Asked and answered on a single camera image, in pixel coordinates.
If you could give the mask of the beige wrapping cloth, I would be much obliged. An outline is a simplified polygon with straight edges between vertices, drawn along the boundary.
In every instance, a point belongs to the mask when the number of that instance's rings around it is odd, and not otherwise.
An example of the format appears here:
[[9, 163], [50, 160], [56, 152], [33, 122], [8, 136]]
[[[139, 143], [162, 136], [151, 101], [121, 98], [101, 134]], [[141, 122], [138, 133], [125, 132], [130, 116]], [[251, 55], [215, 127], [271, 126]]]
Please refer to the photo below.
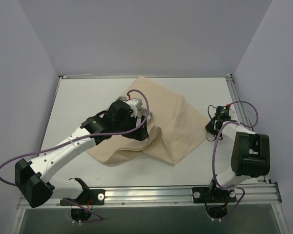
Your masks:
[[205, 141], [205, 126], [209, 120], [184, 96], [145, 77], [138, 77], [129, 89], [142, 91], [149, 102], [153, 113], [147, 124], [149, 137], [136, 141], [113, 136], [86, 151], [94, 159], [111, 164], [146, 154], [175, 165]]

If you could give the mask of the steel instrument tray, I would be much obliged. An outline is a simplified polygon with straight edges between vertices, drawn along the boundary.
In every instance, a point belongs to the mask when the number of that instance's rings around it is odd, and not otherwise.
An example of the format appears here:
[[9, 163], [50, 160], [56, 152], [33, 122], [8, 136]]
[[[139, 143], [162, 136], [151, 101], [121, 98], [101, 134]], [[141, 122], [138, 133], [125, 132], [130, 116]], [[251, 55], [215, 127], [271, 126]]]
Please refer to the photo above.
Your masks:
[[[128, 101], [130, 98], [129, 96], [119, 96], [116, 100], [117, 101], [122, 101], [122, 102], [126, 102]], [[149, 111], [147, 112], [147, 109], [143, 107], [140, 108], [141, 110], [141, 116], [138, 116], [138, 117], [132, 117], [132, 118], [135, 118], [136, 119], [136, 126], [140, 125], [141, 122], [146, 118], [146, 122], [148, 123], [151, 119], [152, 119], [152, 116], [153, 116], [153, 113], [152, 111]]]

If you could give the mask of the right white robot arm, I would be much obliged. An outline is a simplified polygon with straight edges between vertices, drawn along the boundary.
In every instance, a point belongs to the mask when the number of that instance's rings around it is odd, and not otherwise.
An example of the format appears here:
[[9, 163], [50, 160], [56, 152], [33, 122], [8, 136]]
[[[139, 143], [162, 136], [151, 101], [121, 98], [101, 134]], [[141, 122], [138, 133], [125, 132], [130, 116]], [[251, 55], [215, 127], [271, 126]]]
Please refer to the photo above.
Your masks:
[[[207, 195], [212, 201], [219, 201], [242, 182], [269, 173], [270, 139], [266, 134], [253, 131], [253, 125], [233, 119], [231, 104], [213, 106], [213, 108], [215, 114], [211, 116], [208, 112], [210, 121], [205, 126], [207, 134], [214, 136], [212, 180]], [[217, 145], [224, 137], [233, 140], [230, 166], [224, 172], [217, 174], [215, 171]]]

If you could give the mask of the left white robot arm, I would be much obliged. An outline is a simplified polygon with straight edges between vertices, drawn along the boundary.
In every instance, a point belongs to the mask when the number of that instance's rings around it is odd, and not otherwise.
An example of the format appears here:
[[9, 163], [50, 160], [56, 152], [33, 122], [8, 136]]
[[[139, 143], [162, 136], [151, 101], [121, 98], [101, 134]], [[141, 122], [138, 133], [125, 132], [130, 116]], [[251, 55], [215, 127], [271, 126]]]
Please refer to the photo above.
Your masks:
[[148, 138], [147, 110], [142, 100], [116, 100], [107, 110], [87, 118], [67, 139], [50, 152], [15, 165], [15, 184], [32, 208], [51, 198], [85, 205], [94, 194], [80, 178], [56, 181], [53, 176], [84, 151], [110, 139], [114, 134], [143, 141]]

